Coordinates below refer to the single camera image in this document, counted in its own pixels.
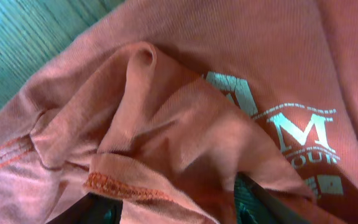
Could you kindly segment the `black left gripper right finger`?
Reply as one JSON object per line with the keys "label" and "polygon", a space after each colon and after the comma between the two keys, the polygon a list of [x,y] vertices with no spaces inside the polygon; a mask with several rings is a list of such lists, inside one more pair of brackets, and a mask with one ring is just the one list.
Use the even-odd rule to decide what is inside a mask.
{"label": "black left gripper right finger", "polygon": [[240,172],[234,183],[234,204],[237,224],[310,223]]}

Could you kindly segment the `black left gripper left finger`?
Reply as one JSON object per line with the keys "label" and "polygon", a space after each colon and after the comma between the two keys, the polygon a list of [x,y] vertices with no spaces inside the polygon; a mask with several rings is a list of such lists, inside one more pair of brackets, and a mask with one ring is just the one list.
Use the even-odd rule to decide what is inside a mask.
{"label": "black left gripper left finger", "polygon": [[119,224],[122,200],[88,193],[47,224]]}

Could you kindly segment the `red soccer t-shirt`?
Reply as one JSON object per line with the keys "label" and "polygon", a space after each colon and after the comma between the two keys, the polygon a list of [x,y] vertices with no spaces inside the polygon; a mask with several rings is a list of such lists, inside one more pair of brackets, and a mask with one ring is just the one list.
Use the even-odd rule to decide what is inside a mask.
{"label": "red soccer t-shirt", "polygon": [[238,172],[358,223],[358,1],[126,1],[0,111],[0,223],[236,223]]}

